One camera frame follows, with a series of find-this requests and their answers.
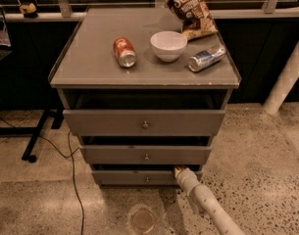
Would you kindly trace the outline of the grey bottom drawer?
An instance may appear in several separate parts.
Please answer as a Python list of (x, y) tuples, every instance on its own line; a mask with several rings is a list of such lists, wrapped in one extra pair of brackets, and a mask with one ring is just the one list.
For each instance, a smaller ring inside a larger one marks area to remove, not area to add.
[(173, 186), (177, 185), (171, 170), (94, 170), (94, 180), (102, 186)]

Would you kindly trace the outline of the grey drawer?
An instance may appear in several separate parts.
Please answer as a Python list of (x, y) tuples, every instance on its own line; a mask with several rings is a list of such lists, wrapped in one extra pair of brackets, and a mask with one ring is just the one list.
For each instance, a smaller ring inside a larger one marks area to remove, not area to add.
[(212, 136), (224, 110), (64, 110), (79, 136)]
[(85, 145), (80, 150), (88, 164), (202, 165), (211, 148), (206, 146)]
[(173, 186), (177, 185), (171, 170), (94, 170), (94, 180), (102, 186)]

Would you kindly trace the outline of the grey middle drawer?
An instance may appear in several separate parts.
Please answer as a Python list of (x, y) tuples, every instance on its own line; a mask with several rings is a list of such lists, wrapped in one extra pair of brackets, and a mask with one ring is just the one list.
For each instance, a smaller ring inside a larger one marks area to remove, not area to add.
[(88, 164), (202, 165), (211, 148), (206, 146), (85, 145), (80, 150)]

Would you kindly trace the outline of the grey drawer cabinet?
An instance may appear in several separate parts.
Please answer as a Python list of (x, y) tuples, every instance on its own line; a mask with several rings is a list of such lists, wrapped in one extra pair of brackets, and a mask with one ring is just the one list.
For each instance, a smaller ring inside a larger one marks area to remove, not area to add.
[[(219, 45), (215, 33), (192, 40), (172, 63), (162, 62), (151, 49), (150, 38), (163, 30), (178, 31), (181, 24), (163, 8), (91, 8), (75, 29), (65, 54), (53, 68), (50, 83), (64, 110), (224, 110), (240, 75), (230, 57), (200, 72), (186, 64), (194, 54)], [(119, 65), (114, 41), (127, 38), (136, 53), (130, 68)], [(85, 145), (206, 146), (212, 136), (79, 136)], [(171, 170), (177, 164), (89, 164), (94, 170)]]

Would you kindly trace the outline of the grey top drawer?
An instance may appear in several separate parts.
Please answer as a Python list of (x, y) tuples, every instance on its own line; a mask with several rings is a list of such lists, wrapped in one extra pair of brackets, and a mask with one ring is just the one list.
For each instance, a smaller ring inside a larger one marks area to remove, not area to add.
[(64, 110), (79, 136), (212, 136), (224, 110)]

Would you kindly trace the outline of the round floor drain cover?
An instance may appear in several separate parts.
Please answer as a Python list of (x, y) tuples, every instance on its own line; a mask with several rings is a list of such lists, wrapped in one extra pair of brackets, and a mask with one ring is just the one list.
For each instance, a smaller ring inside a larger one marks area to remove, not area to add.
[(128, 213), (127, 223), (137, 235), (148, 235), (155, 228), (156, 218), (149, 208), (137, 206)]

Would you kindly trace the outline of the silver blue can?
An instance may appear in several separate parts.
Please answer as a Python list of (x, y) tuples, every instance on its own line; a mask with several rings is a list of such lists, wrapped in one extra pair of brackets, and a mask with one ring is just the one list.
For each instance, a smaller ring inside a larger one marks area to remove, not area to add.
[(190, 57), (188, 60), (188, 67), (193, 72), (202, 71), (219, 62), (225, 54), (226, 49), (223, 45), (208, 48)]

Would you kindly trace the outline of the white bowl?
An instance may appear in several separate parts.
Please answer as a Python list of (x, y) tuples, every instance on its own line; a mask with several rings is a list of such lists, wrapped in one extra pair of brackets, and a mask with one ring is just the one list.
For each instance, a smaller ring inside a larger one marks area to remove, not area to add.
[(154, 54), (160, 60), (172, 62), (184, 52), (187, 39), (175, 31), (161, 31), (151, 36), (150, 44)]

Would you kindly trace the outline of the orange soda can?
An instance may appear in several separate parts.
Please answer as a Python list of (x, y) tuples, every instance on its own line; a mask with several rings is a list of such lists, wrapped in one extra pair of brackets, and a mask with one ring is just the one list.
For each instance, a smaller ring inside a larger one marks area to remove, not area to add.
[(113, 51), (119, 65), (130, 68), (136, 62), (136, 53), (131, 42), (125, 37), (119, 37), (114, 41)]

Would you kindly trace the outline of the white diagonal pole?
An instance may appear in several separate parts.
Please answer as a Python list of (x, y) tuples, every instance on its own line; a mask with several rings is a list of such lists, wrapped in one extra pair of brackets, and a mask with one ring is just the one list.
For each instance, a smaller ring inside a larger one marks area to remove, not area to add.
[(274, 115), (291, 91), (293, 85), (299, 78), (299, 40), (294, 47), (284, 69), (279, 75), (267, 100), (263, 104), (263, 109), (269, 114)]

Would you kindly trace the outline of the brown chip bag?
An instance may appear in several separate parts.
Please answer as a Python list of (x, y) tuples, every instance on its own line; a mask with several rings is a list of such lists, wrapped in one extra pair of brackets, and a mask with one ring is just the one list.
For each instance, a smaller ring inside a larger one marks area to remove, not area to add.
[(182, 22), (181, 33), (187, 40), (217, 32), (205, 0), (165, 0), (165, 2)]

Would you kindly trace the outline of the small yellow figurine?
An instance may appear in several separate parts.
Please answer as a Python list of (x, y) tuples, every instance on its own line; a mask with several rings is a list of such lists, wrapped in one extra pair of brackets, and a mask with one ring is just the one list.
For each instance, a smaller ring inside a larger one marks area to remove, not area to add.
[(33, 3), (24, 3), (20, 6), (20, 12), (25, 18), (36, 18), (37, 8)]

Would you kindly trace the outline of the black desk leg frame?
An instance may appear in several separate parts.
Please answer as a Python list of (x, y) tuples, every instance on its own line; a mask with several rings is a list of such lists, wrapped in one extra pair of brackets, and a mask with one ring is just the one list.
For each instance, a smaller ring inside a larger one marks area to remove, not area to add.
[(52, 129), (59, 129), (61, 127), (64, 119), (62, 111), (45, 110), (42, 113), (41, 118), (36, 126), (15, 127), (9, 124), (8, 127), (0, 127), (0, 137), (29, 137), (29, 142), (22, 155), (22, 160), (28, 161), (29, 163), (35, 163), (37, 157), (36, 155), (33, 155), (31, 152), (37, 141), (37, 138), (40, 136), (40, 131), (42, 130), (44, 123), (48, 117), (54, 119), (51, 126)]

